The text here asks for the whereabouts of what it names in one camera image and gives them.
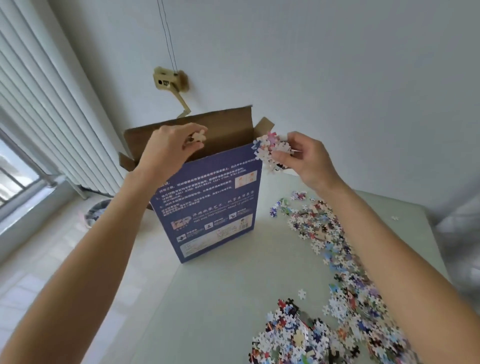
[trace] handful of puzzle pieces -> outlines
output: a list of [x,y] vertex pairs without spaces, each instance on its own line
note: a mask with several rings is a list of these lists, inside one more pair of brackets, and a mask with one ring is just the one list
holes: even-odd
[[370,358],[382,364],[419,363],[409,342],[388,313],[382,297],[347,243],[333,210],[306,192],[293,192],[291,201],[305,201],[296,209],[287,198],[280,199],[270,215],[288,217],[288,225],[310,241],[313,252],[330,266],[335,282],[329,284],[329,304],[324,315],[338,321],[332,329],[321,319],[310,319],[289,299],[267,315],[265,332],[253,338],[250,363],[351,364],[359,345]]
[[274,150],[293,154],[292,148],[287,142],[287,137],[277,135],[276,133],[259,136],[257,140],[253,142],[252,149],[255,150],[255,158],[261,160],[269,172],[286,168],[273,160],[272,152]]

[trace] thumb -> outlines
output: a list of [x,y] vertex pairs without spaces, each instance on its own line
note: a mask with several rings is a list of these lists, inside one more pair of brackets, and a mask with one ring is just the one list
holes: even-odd
[[186,158],[191,156],[193,153],[195,153],[197,150],[202,149],[204,147],[204,144],[202,142],[194,142],[194,143],[188,143],[184,148],[183,151],[186,155]]
[[290,167],[293,170],[296,170],[297,168],[300,167],[301,161],[291,156],[289,153],[274,150],[272,151],[272,157],[276,162],[281,163],[284,166]]

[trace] tabletop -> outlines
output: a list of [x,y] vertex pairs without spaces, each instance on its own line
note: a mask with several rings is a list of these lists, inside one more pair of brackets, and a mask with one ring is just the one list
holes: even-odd
[[[266,314],[278,299],[292,298],[310,317],[325,317],[333,273],[308,241],[270,217],[270,207],[292,191],[315,196],[298,176],[263,173],[255,228],[179,266],[147,330],[134,364],[247,363],[252,337],[265,328]],[[373,194],[358,194],[414,250],[445,277],[447,272],[421,206]],[[300,300],[298,291],[307,292]],[[358,364],[372,363],[360,347]]]

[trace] vertical blind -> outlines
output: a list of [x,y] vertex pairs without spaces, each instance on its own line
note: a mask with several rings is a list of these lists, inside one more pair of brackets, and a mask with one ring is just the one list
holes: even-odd
[[[48,11],[48,3],[40,2]],[[56,19],[47,15],[52,27]],[[61,53],[65,47],[56,46],[44,22],[31,1],[0,0],[0,107],[73,183],[113,195],[125,175],[117,163],[120,140],[99,114],[96,96],[91,105],[93,90],[82,94],[85,85],[76,79],[80,70],[87,81],[83,70],[74,64],[72,76]],[[67,51],[71,60],[69,45]]]

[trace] corrugated white panel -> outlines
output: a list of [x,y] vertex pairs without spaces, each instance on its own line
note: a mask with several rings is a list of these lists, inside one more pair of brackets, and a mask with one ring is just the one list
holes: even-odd
[[48,41],[39,20],[29,1],[0,2],[0,106],[74,183],[115,194],[124,176],[111,141],[118,137],[106,137],[54,43],[42,46],[32,30]]

